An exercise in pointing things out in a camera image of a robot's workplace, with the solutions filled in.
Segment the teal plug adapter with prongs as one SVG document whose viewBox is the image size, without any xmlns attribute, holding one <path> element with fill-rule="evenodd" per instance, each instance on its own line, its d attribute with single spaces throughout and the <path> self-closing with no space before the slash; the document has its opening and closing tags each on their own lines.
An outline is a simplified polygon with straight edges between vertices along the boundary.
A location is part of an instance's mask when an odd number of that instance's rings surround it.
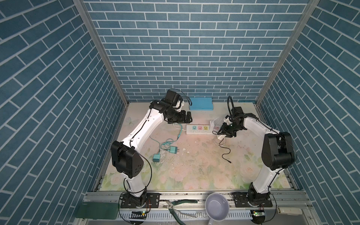
<svg viewBox="0 0 360 225">
<path fill-rule="evenodd" d="M 168 150 L 171 154 L 176 154 L 178 151 L 178 148 L 176 146 L 171 146 Z"/>
</svg>

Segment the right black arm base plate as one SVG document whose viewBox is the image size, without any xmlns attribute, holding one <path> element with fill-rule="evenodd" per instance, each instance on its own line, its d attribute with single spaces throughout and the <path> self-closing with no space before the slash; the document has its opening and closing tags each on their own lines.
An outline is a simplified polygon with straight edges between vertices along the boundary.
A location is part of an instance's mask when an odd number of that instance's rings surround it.
<svg viewBox="0 0 360 225">
<path fill-rule="evenodd" d="M 270 194 L 249 194 L 245 192 L 232 192 L 231 197 L 234 200 L 236 208 L 246 208 L 246 207 L 264 207 L 271 208 L 273 203 L 270 198 Z"/>
</svg>

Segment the white charger with black cable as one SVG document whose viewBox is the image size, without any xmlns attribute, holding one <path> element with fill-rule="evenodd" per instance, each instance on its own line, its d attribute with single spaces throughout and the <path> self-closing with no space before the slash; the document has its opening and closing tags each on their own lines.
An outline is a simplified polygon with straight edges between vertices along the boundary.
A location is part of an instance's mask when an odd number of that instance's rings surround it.
<svg viewBox="0 0 360 225">
<path fill-rule="evenodd" d="M 214 134 L 214 135 L 216 135 L 216 134 L 220 135 L 220 134 L 219 134 L 220 129 L 216 130 L 216 125 L 215 125 L 215 122 L 214 122 L 214 121 L 210 121 L 210 128 L 211 128 L 212 134 Z M 231 162 L 230 160 L 228 160 L 228 159 L 225 158 L 226 155 L 229 155 L 229 154 L 231 153 L 231 149 L 230 149 L 229 147 L 225 147 L 225 146 L 220 147 L 220 148 L 225 149 L 225 150 L 228 150 L 228 152 L 227 152 L 227 153 L 223 153 L 223 154 L 221 155 L 221 157 L 222 157 L 223 160 L 225 160 L 225 161 L 227 161 L 228 163 L 231 164 L 232 162 Z"/>
</svg>

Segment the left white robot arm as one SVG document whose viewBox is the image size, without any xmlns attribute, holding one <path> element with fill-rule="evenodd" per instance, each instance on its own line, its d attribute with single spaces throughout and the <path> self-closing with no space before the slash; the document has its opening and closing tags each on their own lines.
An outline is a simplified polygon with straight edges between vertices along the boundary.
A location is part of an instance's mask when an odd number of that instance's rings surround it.
<svg viewBox="0 0 360 225">
<path fill-rule="evenodd" d="M 140 172 L 147 159 L 141 149 L 153 131 L 162 123 L 190 124 L 190 111 L 182 109 L 181 100 L 160 100 L 150 104 L 144 118 L 136 128 L 122 141 L 114 141 L 111 145 L 112 165 L 124 175 L 128 184 L 128 192 L 134 198 L 142 199 L 146 195 L 147 185 L 144 184 Z"/>
</svg>

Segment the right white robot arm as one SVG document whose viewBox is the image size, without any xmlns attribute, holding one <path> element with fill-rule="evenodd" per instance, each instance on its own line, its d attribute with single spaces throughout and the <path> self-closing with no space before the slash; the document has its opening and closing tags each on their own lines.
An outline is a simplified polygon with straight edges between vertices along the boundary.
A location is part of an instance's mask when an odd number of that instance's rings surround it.
<svg viewBox="0 0 360 225">
<path fill-rule="evenodd" d="M 226 116 L 218 134 L 231 138 L 236 137 L 240 130 L 250 130 L 262 140 L 262 168 L 250 184 L 247 194 L 249 204 L 258 206 L 270 199 L 276 177 L 296 160 L 292 137 L 288 132 L 267 126 L 252 113 Z"/>
</svg>

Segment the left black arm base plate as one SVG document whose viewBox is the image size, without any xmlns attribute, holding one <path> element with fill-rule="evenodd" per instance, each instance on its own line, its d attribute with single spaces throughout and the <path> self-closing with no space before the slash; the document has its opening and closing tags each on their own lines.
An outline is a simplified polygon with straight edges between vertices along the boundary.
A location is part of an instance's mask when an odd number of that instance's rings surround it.
<svg viewBox="0 0 360 225">
<path fill-rule="evenodd" d="M 135 209 L 145 208 L 149 203 L 151 208 L 158 208 L 160 201 L 160 193 L 143 193 L 140 197 L 135 197 L 129 193 L 123 193 L 120 197 L 120 208 Z"/>
</svg>

